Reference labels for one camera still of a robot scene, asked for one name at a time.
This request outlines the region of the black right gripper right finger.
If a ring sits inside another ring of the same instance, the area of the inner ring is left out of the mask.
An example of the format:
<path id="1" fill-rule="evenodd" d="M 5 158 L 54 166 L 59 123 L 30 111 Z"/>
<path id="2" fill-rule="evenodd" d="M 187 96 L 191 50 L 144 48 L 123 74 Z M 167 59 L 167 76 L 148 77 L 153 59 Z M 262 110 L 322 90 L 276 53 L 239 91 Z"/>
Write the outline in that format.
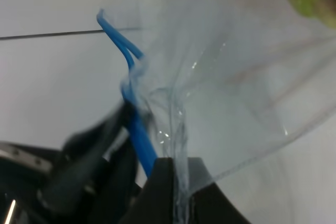
<path id="1" fill-rule="evenodd" d="M 188 159 L 190 186 L 189 223 L 249 223 L 214 182 L 203 160 Z"/>

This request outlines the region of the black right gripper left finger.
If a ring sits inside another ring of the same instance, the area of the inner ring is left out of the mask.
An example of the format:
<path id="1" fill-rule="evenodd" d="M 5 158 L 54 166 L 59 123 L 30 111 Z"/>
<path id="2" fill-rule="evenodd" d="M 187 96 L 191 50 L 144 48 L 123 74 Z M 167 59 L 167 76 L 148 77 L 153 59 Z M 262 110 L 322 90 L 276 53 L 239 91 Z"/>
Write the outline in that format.
<path id="1" fill-rule="evenodd" d="M 158 158 L 135 203 L 120 221 L 125 224 L 173 222 L 174 168 L 171 158 Z"/>

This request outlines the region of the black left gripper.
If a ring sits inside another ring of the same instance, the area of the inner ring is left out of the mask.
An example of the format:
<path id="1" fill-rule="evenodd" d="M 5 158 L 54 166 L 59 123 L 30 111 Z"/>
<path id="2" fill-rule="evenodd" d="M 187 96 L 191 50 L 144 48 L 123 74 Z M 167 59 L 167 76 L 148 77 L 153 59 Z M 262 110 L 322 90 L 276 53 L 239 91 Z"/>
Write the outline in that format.
<path id="1" fill-rule="evenodd" d="M 129 103 L 59 151 L 1 142 L 1 223 L 118 223 L 141 192 Z"/>

